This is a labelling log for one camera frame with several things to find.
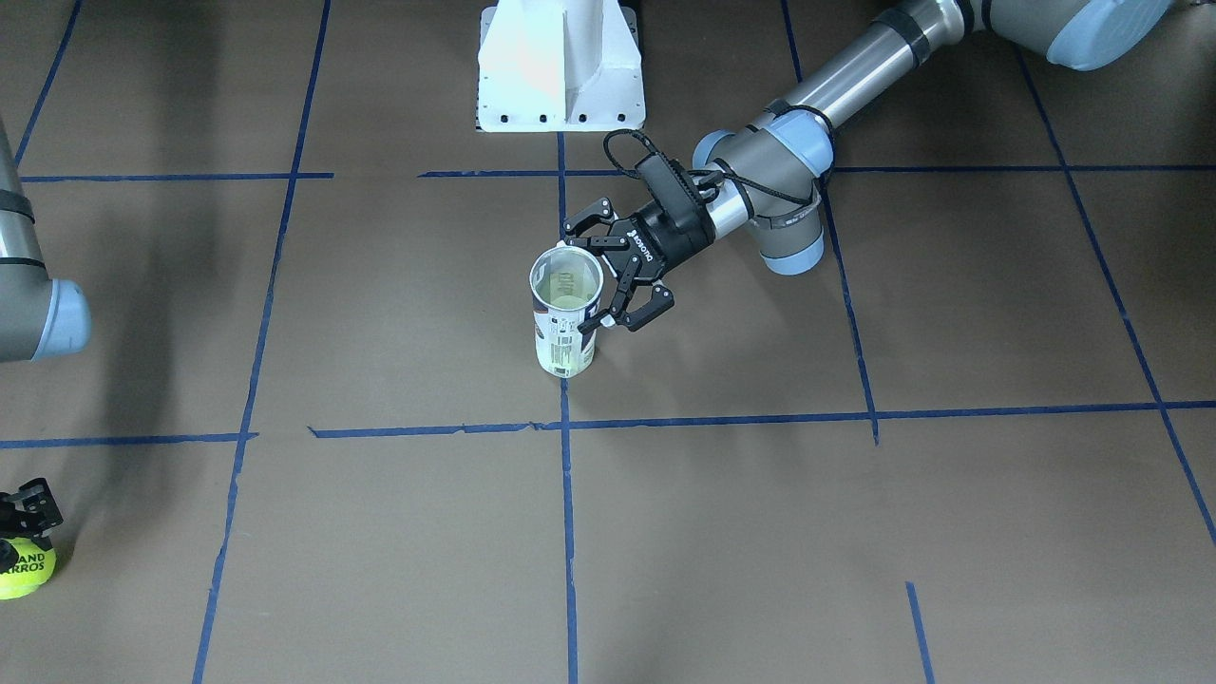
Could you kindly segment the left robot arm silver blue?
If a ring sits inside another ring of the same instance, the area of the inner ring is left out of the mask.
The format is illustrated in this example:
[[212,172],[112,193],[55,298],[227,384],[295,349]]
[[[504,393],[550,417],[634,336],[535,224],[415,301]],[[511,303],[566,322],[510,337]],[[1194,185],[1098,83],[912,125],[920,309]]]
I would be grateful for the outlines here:
[[688,167],[631,131],[644,156],[627,176],[644,183],[651,203],[623,217],[599,200],[565,222],[565,243],[599,258],[617,282],[579,331],[655,320],[675,302],[665,275],[739,228],[779,276],[814,268],[840,129],[942,47],[989,30],[1049,65],[1091,72],[1128,54],[1167,12],[1169,1],[903,1],[755,120],[705,135]]

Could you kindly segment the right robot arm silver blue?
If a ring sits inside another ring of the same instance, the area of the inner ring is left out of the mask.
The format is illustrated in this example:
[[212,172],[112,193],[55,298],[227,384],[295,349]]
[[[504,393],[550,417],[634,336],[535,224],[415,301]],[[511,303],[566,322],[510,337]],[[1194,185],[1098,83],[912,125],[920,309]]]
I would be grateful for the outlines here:
[[39,361],[80,353],[90,342],[86,295],[68,277],[47,275],[26,196],[1,129],[1,361]]

